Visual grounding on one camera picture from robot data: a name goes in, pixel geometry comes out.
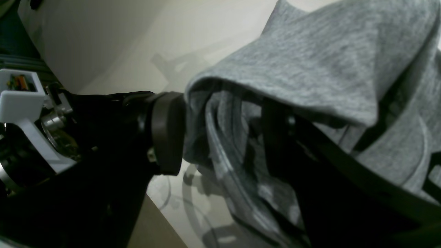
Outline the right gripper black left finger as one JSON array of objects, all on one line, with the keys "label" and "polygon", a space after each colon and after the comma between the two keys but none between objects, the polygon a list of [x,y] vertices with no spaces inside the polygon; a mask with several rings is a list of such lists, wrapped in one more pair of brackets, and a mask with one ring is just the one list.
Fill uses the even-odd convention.
[{"label": "right gripper black left finger", "polygon": [[2,248],[126,248],[152,178],[181,169],[183,94],[64,92],[81,159],[19,192],[1,183]]}]

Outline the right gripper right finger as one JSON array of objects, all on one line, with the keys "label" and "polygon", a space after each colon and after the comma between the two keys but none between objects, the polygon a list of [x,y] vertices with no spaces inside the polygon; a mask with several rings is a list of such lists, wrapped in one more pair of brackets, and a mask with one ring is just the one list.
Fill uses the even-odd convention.
[{"label": "right gripper right finger", "polygon": [[271,176],[296,192],[311,248],[439,248],[440,207],[362,166],[288,106],[264,99]]}]

